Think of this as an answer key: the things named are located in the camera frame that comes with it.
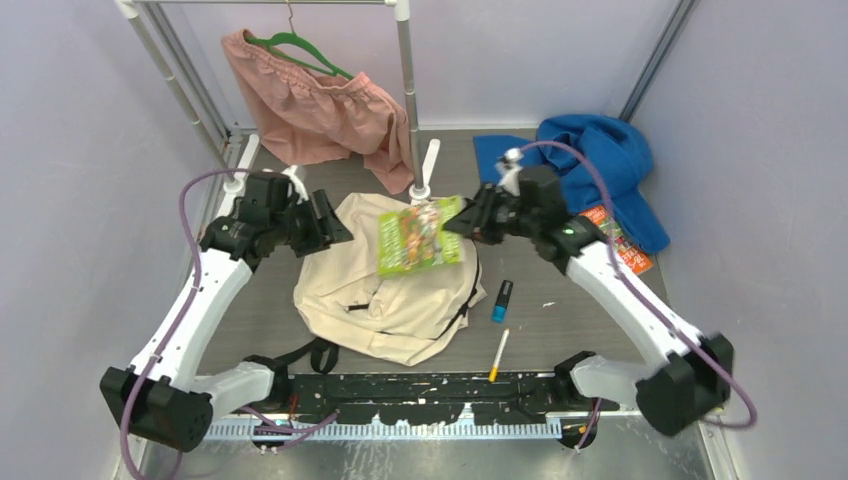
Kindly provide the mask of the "green paperback book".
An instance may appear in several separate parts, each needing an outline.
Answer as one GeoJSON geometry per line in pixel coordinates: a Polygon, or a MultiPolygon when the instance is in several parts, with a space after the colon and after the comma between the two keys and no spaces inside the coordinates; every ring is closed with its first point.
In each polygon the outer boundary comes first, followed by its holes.
{"type": "Polygon", "coordinates": [[[378,275],[390,278],[461,263],[462,238],[443,227],[463,207],[460,196],[451,196],[380,214],[378,275]]]}

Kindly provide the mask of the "cream canvas backpack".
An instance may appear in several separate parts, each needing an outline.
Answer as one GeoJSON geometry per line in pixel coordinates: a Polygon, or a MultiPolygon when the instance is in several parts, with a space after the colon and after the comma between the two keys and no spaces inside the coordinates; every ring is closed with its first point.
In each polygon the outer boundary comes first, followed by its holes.
{"type": "Polygon", "coordinates": [[[462,238],[464,260],[419,273],[377,273],[377,218],[413,206],[352,193],[338,206],[353,240],[308,256],[293,303],[317,337],[378,359],[415,366],[442,352],[467,327],[487,295],[474,243],[462,238]]]}

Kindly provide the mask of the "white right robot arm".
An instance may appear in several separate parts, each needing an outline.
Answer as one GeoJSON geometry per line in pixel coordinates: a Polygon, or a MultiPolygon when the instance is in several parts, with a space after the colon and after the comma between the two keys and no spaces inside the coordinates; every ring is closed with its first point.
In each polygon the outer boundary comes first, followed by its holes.
{"type": "Polygon", "coordinates": [[[707,336],[678,316],[624,264],[588,218],[569,212],[557,174],[523,167],[509,150],[498,183],[484,183],[447,220],[452,233],[487,245],[527,238],[537,254],[588,292],[636,346],[639,364],[581,353],[564,362],[558,403],[582,409],[592,399],[636,408],[660,434],[675,436],[729,400],[735,351],[721,334],[707,336]]]}

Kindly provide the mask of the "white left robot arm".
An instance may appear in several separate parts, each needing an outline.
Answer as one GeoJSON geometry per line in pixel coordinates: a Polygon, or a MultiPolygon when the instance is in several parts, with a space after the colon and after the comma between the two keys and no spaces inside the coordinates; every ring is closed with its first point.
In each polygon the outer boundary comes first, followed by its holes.
{"type": "Polygon", "coordinates": [[[303,258],[353,238],[326,193],[308,192],[304,167],[242,173],[245,190],[227,214],[201,239],[184,230],[192,272],[160,327],[127,367],[110,367],[101,378],[100,391],[123,434],[187,453],[215,421],[245,406],[285,409],[293,394],[288,368],[303,355],[312,355],[320,373],[333,365],[336,348],[314,340],[292,354],[252,355],[223,373],[197,375],[231,302],[276,247],[303,258]]]}

